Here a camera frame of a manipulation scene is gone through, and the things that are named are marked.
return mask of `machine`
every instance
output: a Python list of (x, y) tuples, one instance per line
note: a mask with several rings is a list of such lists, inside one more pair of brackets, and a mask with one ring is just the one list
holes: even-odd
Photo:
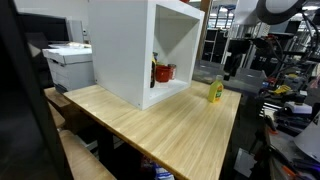
[[(302, 13), (303, 18), (308, 22), (308, 29), (311, 31), (310, 26), (314, 28), (316, 26), (304, 15), (304, 11), (302, 10), (302, 7), (307, 2), (308, 0), (238, 0), (235, 19), (228, 33), (229, 43), (226, 47), (226, 52), (228, 53), (224, 56), (224, 80), (229, 80), (230, 76), (235, 76), (243, 55), (248, 52), (251, 43), (259, 50), (263, 49), (265, 53), (273, 54), (279, 63), (286, 64), (283, 60), (283, 50), (279, 40), (290, 39), (293, 37), (293, 34), (273, 34), (263, 38), (256, 38), (253, 36), (255, 27), (258, 22), (268, 25), (279, 24), (289, 20), (297, 13)], [(301, 58), (301, 62), (305, 62), (315, 52), (318, 43), (312, 42), (311, 46), (312, 48)], [(296, 65), (296, 62), (286, 65), (288, 65), (287, 68), (293, 67)]]

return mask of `shelving unit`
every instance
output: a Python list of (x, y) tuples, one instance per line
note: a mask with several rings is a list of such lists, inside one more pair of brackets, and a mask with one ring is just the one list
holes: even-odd
[[(90, 1), (97, 83), (142, 110), (190, 87), (203, 17), (178, 0)], [(150, 88), (152, 52), (175, 80)]]

